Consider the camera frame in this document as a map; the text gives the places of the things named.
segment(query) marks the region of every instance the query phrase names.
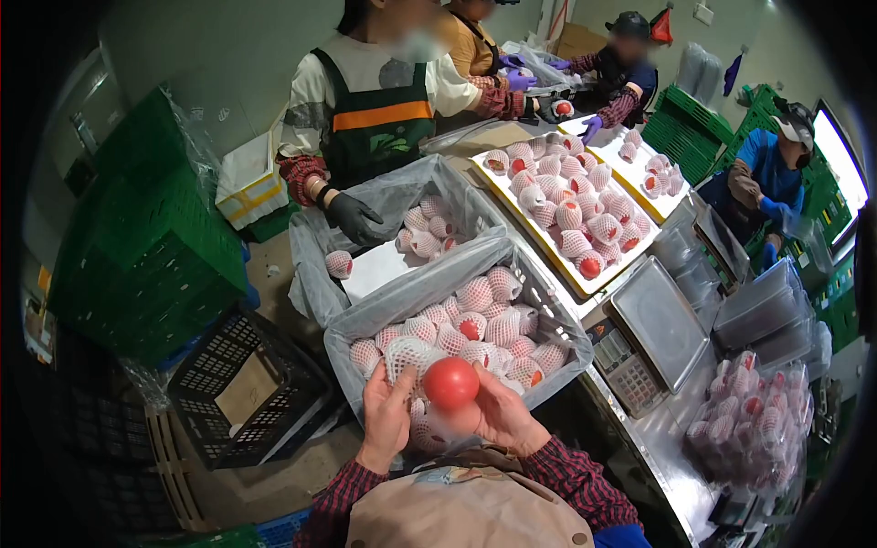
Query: wall socket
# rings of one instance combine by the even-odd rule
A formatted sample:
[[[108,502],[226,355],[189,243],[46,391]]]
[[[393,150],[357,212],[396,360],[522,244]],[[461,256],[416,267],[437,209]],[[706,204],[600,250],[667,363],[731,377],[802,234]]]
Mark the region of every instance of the wall socket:
[[[704,23],[706,26],[712,25],[713,12],[706,4],[697,4],[695,6],[695,19]]]

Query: white t-shirt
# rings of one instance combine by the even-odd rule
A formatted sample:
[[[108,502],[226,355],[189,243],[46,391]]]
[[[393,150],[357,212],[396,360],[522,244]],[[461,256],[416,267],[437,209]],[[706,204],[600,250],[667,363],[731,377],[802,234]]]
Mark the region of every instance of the white t-shirt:
[[[338,66],[351,93],[410,86],[414,64],[395,60],[376,44],[336,34],[322,49]],[[453,116],[478,96],[453,65],[450,55],[426,63],[426,95],[433,111]],[[335,93],[323,63],[308,53],[298,64],[289,92],[279,152],[287,157],[315,155],[325,138],[335,107]]]

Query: red plaid sleeve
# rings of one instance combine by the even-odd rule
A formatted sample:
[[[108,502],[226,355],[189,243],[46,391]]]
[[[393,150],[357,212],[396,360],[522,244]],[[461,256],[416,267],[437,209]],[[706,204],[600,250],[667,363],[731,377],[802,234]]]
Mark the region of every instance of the red plaid sleeve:
[[[304,191],[304,183],[311,175],[325,181],[326,172],[319,159],[305,154],[289,158],[278,153],[275,162],[280,166],[280,177],[289,185],[289,196],[305,207],[316,205]]]
[[[596,533],[616,525],[639,525],[637,509],[602,476],[602,466],[584,451],[552,436],[545,447],[521,459],[524,475],[551,489],[585,518]]]
[[[637,92],[628,86],[621,88],[621,92],[607,106],[597,111],[597,116],[602,118],[603,127],[609,129],[621,124],[631,111],[639,105]]]
[[[579,55],[578,57],[573,57],[569,60],[571,65],[571,69],[578,75],[583,75],[586,72],[590,72],[596,68],[597,63],[597,52],[586,53],[584,55]]]
[[[292,538],[295,548],[344,546],[353,504],[387,480],[355,460],[341,467],[323,493],[314,499],[308,521]]]
[[[478,89],[487,89],[487,88],[495,88],[496,82],[499,81],[499,89],[508,89],[509,88],[509,80],[507,78],[503,78],[501,76],[497,76],[494,80],[493,76],[472,76],[469,75],[466,77],[469,80],[469,83],[474,85]]]
[[[489,88],[481,91],[481,102],[475,114],[482,118],[513,120],[524,115],[524,93],[507,89]]]

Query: black glove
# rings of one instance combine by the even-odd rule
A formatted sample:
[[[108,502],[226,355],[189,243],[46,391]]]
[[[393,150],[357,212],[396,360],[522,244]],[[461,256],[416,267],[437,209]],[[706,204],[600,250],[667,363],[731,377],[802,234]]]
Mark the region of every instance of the black glove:
[[[539,110],[536,111],[536,114],[549,124],[560,124],[572,118],[571,115],[567,114],[554,114],[553,106],[560,102],[569,103],[566,99],[556,99],[553,97],[537,97],[537,99],[539,101]]]
[[[381,216],[371,211],[366,204],[343,192],[332,198],[323,214],[330,228],[340,228],[344,235],[357,246],[374,247],[387,241],[373,231],[365,219],[368,217],[377,224],[383,224]]]

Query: orange stripe on apron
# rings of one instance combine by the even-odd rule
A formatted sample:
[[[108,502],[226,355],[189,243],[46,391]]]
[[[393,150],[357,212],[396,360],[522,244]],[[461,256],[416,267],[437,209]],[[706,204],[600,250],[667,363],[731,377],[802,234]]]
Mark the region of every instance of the orange stripe on apron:
[[[337,114],[332,121],[332,129],[335,132],[355,130],[416,118],[432,118],[432,107],[428,101],[414,101],[411,103],[394,104],[379,109]]]

